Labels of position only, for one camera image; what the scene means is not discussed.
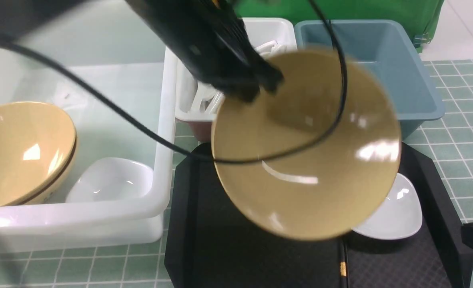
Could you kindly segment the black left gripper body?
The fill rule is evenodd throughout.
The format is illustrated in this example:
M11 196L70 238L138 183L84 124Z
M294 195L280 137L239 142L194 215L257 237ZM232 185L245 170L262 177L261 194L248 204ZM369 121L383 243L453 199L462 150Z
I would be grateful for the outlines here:
M251 69L198 14L192 0L128 0L127 4L196 80L220 90L257 83Z

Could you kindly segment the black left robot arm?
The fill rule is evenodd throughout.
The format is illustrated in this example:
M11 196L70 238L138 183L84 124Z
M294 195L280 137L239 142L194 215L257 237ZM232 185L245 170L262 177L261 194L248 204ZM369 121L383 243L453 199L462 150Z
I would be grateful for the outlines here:
M81 0L0 0L0 35L15 40ZM225 0L127 0L126 4L204 84L244 102L275 92L283 74L253 49L245 24Z

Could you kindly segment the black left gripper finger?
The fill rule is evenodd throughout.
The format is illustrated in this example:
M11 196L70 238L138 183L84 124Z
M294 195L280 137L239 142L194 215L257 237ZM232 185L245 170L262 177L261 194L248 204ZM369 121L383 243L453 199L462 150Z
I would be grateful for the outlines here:
M216 88L226 97L251 103L260 93L260 78L251 74L217 76Z
M259 54L253 56L253 73L259 84L272 94L277 92L284 80L281 71Z

